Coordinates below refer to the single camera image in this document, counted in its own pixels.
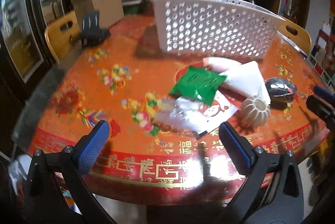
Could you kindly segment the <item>white ribbed round sponge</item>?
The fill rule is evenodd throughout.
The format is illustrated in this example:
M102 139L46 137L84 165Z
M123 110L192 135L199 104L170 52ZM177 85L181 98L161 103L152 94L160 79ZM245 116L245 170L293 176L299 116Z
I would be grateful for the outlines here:
M270 107L260 98L247 97L241 105L241 119L246 127L263 126L270 117Z

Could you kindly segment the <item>wooden chair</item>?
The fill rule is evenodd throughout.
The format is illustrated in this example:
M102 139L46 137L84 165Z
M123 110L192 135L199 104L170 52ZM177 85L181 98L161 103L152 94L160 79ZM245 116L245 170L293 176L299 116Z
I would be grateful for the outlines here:
M72 50L80 36L75 11L57 18L45 29L45 40L48 48L58 63L68 52Z
M278 32L292 41L303 53L308 55L312 48L312 40L309 33L289 19L282 18L284 22L278 28Z

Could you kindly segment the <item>white red printed packet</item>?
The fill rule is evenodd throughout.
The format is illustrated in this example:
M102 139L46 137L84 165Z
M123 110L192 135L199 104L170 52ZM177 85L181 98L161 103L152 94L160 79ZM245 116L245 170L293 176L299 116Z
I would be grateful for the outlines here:
M154 116L154 124L163 131L189 135L196 139L217 129L235 114L238 107L233 105L219 91L211 105L191 101L184 97L163 99Z

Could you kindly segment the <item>black phone stand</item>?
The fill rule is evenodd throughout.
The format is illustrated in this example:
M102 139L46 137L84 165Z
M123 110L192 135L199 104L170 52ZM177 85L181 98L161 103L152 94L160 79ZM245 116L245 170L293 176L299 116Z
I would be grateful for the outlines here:
M92 11L84 15L80 34L83 49L98 46L110 36L109 29L100 28L100 11Z

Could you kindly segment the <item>green foil packet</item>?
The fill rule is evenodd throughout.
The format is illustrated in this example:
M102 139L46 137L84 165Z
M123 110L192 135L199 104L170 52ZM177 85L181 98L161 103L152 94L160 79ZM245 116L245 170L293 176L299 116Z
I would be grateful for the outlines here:
M226 75L219 75L200 67L189 66L169 94L212 105L218 88L225 82L226 78Z

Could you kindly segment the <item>white pink cloth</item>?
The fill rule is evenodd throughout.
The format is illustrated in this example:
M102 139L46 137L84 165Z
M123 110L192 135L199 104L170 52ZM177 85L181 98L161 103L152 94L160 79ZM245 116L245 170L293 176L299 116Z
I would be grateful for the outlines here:
M229 58L223 57L206 57L203 58L203 66L216 73L223 73L231 68L235 68L241 65L240 62L236 60L231 60Z

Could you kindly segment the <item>brown cardboard box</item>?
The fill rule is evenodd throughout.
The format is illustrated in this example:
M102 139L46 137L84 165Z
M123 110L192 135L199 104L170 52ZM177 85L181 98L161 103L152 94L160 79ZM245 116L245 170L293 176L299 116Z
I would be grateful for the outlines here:
M79 24L84 16L93 11L100 12L99 26L108 28L124 17L121 0L70 0Z

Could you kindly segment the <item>low shelf with boxes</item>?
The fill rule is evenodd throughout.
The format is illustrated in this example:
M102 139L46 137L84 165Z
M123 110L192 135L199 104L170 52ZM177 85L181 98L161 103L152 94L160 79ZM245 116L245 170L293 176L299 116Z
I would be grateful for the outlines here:
M334 93L334 33L329 23L324 22L319 30L308 62L331 93Z

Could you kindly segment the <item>left wooden chair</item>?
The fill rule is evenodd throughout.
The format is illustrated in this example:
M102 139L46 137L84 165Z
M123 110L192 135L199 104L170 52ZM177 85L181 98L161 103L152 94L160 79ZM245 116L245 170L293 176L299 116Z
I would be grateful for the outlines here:
M75 11L57 18L45 29L45 40L48 48L58 63L68 52L72 50L80 36Z

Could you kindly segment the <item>red floral tablecloth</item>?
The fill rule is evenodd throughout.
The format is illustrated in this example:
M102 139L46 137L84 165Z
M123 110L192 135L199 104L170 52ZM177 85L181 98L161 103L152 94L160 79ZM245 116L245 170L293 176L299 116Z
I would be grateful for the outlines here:
M175 81L201 65L163 55L153 17L125 17L103 45L76 58L47 98L27 152L58 152L105 120L110 137L84 178L92 192L143 205L231 198L244 178L217 131L195 139L153 124Z

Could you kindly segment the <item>white tissue napkin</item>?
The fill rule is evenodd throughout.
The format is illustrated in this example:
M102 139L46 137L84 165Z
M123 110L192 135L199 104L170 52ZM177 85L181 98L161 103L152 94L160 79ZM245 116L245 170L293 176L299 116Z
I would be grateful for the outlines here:
M260 98L266 105L271 104L264 78L256 61L230 68L219 73L219 75L226 77L222 84L223 87L245 97L255 96Z

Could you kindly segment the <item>white perforated plastic basket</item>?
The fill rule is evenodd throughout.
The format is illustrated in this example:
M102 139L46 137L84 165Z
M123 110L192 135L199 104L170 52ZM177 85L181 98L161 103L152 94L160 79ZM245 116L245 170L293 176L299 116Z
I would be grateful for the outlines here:
M242 0L147 0L160 49L168 54L260 60L283 17Z

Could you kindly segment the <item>black shiny packet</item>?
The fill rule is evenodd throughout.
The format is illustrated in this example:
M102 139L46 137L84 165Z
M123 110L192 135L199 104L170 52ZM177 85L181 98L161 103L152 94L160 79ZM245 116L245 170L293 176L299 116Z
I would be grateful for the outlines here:
M272 102L291 103L297 93L296 85L284 78L269 78L265 86Z

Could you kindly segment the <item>right wooden chair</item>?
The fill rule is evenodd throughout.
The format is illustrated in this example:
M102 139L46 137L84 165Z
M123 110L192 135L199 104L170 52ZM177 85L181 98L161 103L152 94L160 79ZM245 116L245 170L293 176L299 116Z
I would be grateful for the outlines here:
M309 33L289 19L282 18L284 22L278 28L278 32L292 41L303 53L308 55L312 48L312 40Z

